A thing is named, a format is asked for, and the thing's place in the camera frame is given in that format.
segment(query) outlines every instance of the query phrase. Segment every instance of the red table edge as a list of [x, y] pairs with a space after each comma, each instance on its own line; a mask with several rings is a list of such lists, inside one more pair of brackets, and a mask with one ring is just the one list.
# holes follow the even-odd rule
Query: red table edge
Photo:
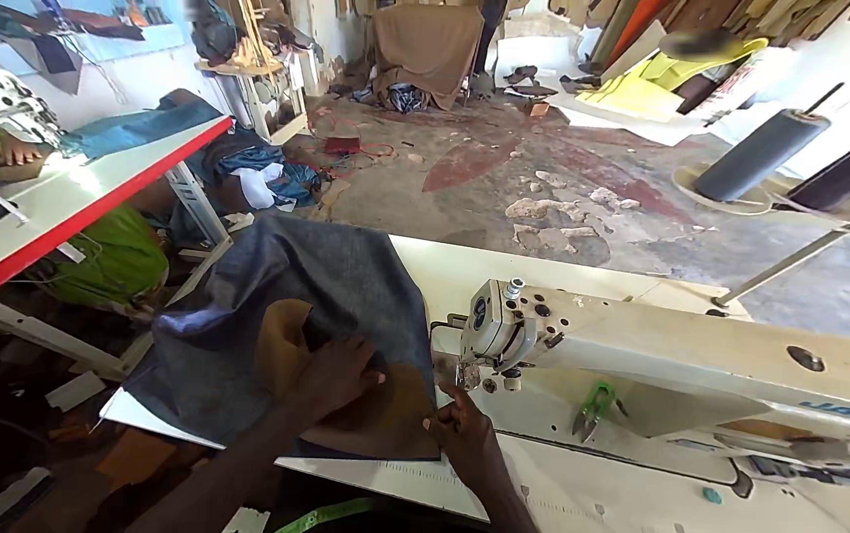
[[205, 144], [208, 144], [217, 136], [228, 131], [232, 125], [233, 120], [231, 117], [225, 115], [217, 124], [205, 130], [194, 139], [184, 143], [182, 147], [112, 189], [87, 208], [77, 212], [53, 229], [40, 235], [40, 237], [30, 241], [25, 247], [16, 250], [16, 252], [0, 260], [0, 286], [17, 273], [32, 265], [34, 261], [49, 253], [53, 248], [65, 243], [69, 237], [76, 235], [80, 230], [95, 222], [96, 219], [123, 203], [124, 200], [142, 188], [147, 187], [148, 184], [158, 179], [158, 176], [161, 176], [175, 167], [175, 165], [181, 163], [185, 157], [198, 151]]

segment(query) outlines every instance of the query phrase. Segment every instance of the green measuring tape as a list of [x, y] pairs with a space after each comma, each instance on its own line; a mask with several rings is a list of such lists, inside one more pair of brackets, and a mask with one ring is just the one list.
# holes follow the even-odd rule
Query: green measuring tape
[[325, 507], [320, 507], [315, 511], [304, 514], [297, 520], [277, 529], [276, 533], [303, 533], [303, 531], [324, 522], [359, 514], [371, 509], [372, 498], [357, 498], [348, 502], [326, 505]]

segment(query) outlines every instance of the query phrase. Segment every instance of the stained floor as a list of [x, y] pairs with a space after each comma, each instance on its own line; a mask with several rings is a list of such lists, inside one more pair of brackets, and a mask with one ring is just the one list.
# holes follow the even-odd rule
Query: stained floor
[[[727, 287], [825, 232], [717, 212], [680, 193], [675, 168], [730, 148], [710, 135], [669, 148], [571, 128], [555, 110], [530, 118], [504, 98], [409, 115], [345, 99], [317, 106], [331, 113], [314, 116], [321, 136], [358, 129], [365, 151], [394, 149], [336, 170], [349, 187], [329, 210], [334, 222]], [[307, 150], [320, 144], [300, 137]], [[741, 301], [757, 321], [850, 335], [850, 237]]]

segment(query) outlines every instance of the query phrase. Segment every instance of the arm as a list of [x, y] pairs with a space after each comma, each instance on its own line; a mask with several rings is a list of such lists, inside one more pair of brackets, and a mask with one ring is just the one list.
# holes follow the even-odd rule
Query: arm
[[366, 371], [375, 347], [362, 338], [333, 341], [312, 354], [295, 391], [261, 417], [228, 450], [192, 474], [128, 528], [219, 532], [244, 504], [254, 483], [290, 447], [290, 441], [378, 383], [384, 374]]
[[455, 473], [480, 500], [491, 526], [502, 533], [537, 533], [537, 526], [514, 490], [490, 418], [464, 389], [441, 384], [454, 398], [422, 425], [441, 446]]

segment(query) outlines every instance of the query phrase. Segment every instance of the knob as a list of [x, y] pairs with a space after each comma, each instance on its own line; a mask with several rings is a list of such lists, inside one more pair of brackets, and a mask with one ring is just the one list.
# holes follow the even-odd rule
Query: knob
[[520, 390], [520, 378], [504, 378], [503, 388], [508, 391], [517, 392]]

